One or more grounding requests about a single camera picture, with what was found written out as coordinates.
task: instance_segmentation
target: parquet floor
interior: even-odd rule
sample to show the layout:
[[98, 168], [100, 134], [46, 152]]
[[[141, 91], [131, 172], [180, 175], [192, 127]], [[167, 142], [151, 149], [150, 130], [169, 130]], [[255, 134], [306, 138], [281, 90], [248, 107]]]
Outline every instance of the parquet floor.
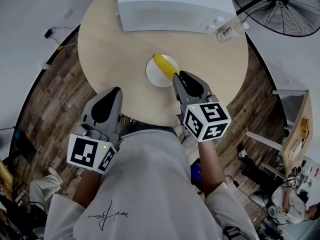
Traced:
[[[76, 37], [73, 37], [69, 43], [76, 41]], [[16, 158], [13, 176], [17, 181], [24, 181], [27, 188], [31, 180], [47, 175], [48, 167], [53, 165], [64, 180], [60, 192], [67, 193], [71, 198], [81, 176], [77, 175], [76, 179], [71, 180], [66, 189], [76, 170], [66, 161], [69, 134], [79, 121], [86, 102], [96, 93], [82, 71], [76, 45], [63, 48], [51, 66], [52, 69], [46, 71], [37, 84], [18, 126], [37, 149], [37, 153], [31, 165], [22, 156]], [[224, 138], [215, 141], [225, 174], [237, 180], [240, 188], [248, 195], [257, 190], [258, 186], [241, 175], [243, 165], [238, 160], [237, 145], [243, 142], [257, 164], [262, 160], [274, 161], [276, 150], [249, 139], [245, 132], [249, 129], [280, 143], [285, 131], [279, 106], [265, 71], [249, 47], [249, 65], [244, 83], [227, 106], [232, 123]], [[192, 163], [199, 155], [197, 143], [189, 137], [183, 145]], [[258, 227], [266, 215], [233, 186], [229, 177], [227, 182], [251, 220], [255, 221], [255, 227]]]

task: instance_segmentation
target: table top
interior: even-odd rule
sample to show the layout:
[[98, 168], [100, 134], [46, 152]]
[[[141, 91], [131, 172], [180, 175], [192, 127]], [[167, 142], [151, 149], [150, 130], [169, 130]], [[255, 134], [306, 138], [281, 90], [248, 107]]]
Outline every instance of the table top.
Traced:
[[[304, 142], [304, 145], [294, 160], [289, 160], [289, 151], [295, 142], [301, 141], [301, 120], [306, 118], [309, 120], [309, 135]], [[310, 92], [307, 91], [303, 97], [301, 107], [299, 109], [297, 118], [294, 122], [292, 129], [290, 130], [289, 136], [286, 138], [282, 148], [283, 148], [283, 164], [285, 168], [286, 178], [291, 173], [294, 167], [300, 167], [305, 155], [307, 153], [308, 147], [310, 145], [311, 139], [313, 137], [313, 117], [312, 117], [312, 107], [311, 107], [311, 97]]]
[[122, 113], [159, 126], [179, 124], [180, 103], [174, 88], [159, 88], [146, 77], [153, 54], [172, 57], [180, 70], [206, 81], [220, 102], [237, 95], [248, 68], [246, 37], [219, 43], [214, 34], [182, 31], [123, 32], [117, 0], [94, 0], [79, 31], [78, 52], [83, 72], [97, 92], [122, 89]]

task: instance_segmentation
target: hand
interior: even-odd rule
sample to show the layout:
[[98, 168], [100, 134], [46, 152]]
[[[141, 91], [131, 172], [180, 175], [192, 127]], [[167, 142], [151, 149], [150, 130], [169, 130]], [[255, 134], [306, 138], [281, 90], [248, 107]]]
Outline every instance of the hand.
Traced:
[[8, 225], [8, 223], [7, 223], [7, 214], [2, 209], [0, 209], [0, 220], [2, 220], [6, 225]]
[[287, 180], [285, 182], [285, 184], [286, 184], [287, 187], [292, 187], [292, 181], [291, 180]]

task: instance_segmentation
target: electric fan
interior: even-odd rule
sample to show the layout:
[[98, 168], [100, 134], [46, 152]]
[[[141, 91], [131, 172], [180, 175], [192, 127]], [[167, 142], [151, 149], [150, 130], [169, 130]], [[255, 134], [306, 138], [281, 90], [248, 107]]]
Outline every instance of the electric fan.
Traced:
[[290, 37], [305, 37], [320, 28], [320, 0], [234, 0], [237, 15], [247, 17], [265, 28]]

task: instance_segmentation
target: white pants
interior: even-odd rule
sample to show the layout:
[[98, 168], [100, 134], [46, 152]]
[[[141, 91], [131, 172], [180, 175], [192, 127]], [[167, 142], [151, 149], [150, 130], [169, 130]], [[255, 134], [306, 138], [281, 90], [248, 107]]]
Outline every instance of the white pants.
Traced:
[[46, 200], [61, 188], [61, 183], [61, 179], [56, 175], [48, 175], [31, 181], [29, 186], [30, 202], [37, 202], [33, 203], [33, 205], [42, 210], [45, 208], [44, 212], [48, 213], [49, 208]]

